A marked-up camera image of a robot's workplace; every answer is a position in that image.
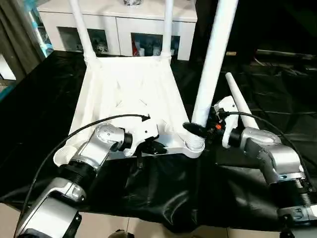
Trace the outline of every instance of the black plastic sheet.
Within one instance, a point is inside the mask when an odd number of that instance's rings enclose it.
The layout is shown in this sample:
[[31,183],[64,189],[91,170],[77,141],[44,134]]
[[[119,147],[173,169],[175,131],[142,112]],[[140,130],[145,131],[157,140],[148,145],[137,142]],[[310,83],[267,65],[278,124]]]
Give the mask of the black plastic sheet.
[[[173,62],[171,67],[190,117],[202,65]],[[5,203],[21,207],[42,159],[68,134],[85,70],[81,54],[54,52],[0,103],[0,197],[21,188]],[[230,71],[252,112],[282,129],[304,157],[317,162],[316,74],[262,66]],[[214,103],[230,95],[224,72]],[[307,166],[315,177],[316,169]],[[142,169],[133,158],[109,161],[80,210],[139,217],[174,232],[199,225],[277,230],[276,207],[257,167],[255,160],[217,141],[207,141],[198,159],[145,157]],[[51,160],[31,202],[56,175]]]

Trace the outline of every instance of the white plastic chair seat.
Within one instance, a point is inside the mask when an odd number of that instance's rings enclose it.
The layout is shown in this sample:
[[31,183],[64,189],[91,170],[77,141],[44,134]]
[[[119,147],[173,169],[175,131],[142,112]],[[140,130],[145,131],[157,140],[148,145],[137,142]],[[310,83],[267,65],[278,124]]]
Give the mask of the white plastic chair seat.
[[[117,57],[89,59],[70,133],[93,121],[121,114],[150,115],[157,122],[159,142],[169,153],[184,147],[188,121],[169,60],[161,57]],[[109,121],[127,131],[137,127],[140,118]],[[69,139],[56,156],[67,163],[73,153],[91,136],[95,127]]]

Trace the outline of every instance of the tile floor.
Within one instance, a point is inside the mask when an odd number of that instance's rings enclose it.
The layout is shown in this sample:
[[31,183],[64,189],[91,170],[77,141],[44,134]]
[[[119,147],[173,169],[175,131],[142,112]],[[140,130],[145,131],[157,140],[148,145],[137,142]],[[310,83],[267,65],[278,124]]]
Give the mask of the tile floor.
[[[19,212],[0,204],[0,237],[12,238]],[[118,229],[135,238],[279,238],[276,232],[259,232],[201,226],[190,234],[173,234],[161,224],[137,218],[82,213],[82,223],[76,238],[107,238]]]

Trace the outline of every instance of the upside-down white chair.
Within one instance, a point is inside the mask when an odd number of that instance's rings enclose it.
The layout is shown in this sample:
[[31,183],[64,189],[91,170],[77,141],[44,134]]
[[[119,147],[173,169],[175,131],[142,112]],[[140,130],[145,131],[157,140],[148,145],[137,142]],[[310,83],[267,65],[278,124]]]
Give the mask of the upside-down white chair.
[[[87,65],[70,133],[93,121],[120,114],[150,115],[159,131],[158,142],[168,154],[200,156],[204,139],[186,131],[188,122],[170,67],[173,0],[165,1],[162,52],[156,57],[98,58],[92,48],[78,0],[69,0]],[[238,0],[219,0],[208,52],[197,94],[192,122],[206,126],[231,31]],[[139,118],[119,118],[111,124],[127,131],[137,127]],[[69,139],[54,156],[59,166],[68,163],[77,149],[89,139],[94,127]],[[124,158],[114,153],[108,159]]]

